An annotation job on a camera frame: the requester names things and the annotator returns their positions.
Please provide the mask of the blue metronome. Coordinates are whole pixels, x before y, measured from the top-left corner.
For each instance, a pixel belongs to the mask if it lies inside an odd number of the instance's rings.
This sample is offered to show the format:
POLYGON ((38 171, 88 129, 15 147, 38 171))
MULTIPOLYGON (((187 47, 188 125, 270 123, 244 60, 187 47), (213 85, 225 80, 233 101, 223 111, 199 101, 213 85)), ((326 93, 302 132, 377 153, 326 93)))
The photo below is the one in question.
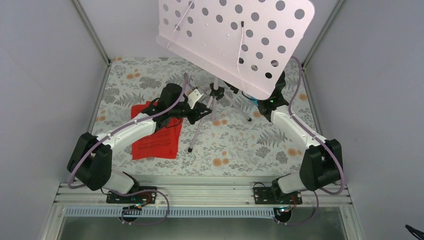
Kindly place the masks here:
POLYGON ((247 96, 246 98, 250 100, 255 106, 258 106, 258 100, 256 98, 251 96, 247 96))

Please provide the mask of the red sheet music page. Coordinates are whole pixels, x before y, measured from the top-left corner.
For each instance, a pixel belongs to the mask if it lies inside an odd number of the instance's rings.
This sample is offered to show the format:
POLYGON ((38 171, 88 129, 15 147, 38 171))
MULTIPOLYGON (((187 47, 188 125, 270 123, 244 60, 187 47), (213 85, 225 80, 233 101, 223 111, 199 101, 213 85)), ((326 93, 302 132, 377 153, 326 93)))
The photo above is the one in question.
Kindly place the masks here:
POLYGON ((171 145, 172 134, 166 127, 133 143, 132 159, 134 161, 151 157, 167 159, 166 153, 171 145))
POLYGON ((180 134, 183 126, 183 118, 172 118, 166 127, 171 133, 171 144, 165 155, 166 159, 176 159, 179 150, 180 134))

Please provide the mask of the white tripod music stand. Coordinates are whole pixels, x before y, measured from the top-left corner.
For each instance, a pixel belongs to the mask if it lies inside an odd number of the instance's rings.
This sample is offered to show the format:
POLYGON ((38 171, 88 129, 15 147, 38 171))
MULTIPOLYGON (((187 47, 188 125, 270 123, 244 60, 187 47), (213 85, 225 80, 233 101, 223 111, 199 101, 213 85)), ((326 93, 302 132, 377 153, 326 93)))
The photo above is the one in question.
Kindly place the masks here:
POLYGON ((271 96, 315 15, 309 0, 157 4, 159 45, 257 100, 271 96))

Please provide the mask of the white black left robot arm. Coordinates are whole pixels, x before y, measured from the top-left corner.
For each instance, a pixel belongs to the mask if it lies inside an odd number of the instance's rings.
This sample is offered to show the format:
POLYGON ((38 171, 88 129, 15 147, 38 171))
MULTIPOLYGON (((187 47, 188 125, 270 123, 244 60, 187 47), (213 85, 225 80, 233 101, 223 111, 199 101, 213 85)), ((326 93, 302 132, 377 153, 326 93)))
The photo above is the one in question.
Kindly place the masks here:
POLYGON ((172 119, 187 119, 193 125, 212 112, 200 102, 200 93, 193 91, 187 95, 185 90, 185 86, 168 83, 160 97, 128 122, 98 135, 83 133, 67 164, 68 187, 88 187, 92 191, 107 189, 118 193, 128 203, 134 202, 140 190, 131 176, 113 170, 114 154, 166 128, 172 119), (74 185, 74 180, 81 181, 80 186, 74 185))

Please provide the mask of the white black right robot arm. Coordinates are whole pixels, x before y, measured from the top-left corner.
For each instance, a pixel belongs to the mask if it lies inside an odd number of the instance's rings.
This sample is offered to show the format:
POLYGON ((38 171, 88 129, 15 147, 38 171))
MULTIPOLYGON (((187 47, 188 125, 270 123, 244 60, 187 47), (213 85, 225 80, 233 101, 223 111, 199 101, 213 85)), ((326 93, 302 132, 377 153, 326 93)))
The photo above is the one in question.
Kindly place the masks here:
POLYGON ((315 191, 330 195, 340 194, 346 184, 343 170, 342 147, 336 139, 328 140, 309 127, 293 111, 293 99, 282 94, 286 74, 281 73, 271 96, 258 100, 259 113, 285 131, 304 150, 299 171, 272 181, 271 198, 278 204, 289 199, 293 192, 315 191))

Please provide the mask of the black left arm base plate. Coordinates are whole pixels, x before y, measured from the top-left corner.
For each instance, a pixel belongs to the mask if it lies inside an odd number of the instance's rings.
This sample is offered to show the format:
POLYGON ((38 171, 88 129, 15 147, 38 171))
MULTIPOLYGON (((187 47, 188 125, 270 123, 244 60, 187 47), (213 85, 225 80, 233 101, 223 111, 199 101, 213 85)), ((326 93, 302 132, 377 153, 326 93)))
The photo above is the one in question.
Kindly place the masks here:
POLYGON ((156 192, 152 190, 157 190, 156 186, 139 186, 135 192, 143 191, 143 193, 138 193, 131 196, 121 196, 116 193, 109 191, 106 197, 107 204, 126 204, 126 205, 138 205, 144 206, 148 204, 154 204, 156 201, 156 192))

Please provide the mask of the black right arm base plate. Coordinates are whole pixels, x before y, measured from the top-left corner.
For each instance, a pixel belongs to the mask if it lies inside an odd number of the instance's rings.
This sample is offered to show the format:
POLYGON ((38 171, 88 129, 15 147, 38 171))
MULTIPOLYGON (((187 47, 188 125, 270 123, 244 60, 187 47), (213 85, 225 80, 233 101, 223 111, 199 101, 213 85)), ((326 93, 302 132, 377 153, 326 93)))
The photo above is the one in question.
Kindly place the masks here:
POLYGON ((299 191, 283 193, 276 182, 266 186, 262 182, 255 182, 252 187, 256 205, 300 205, 303 203, 299 191))

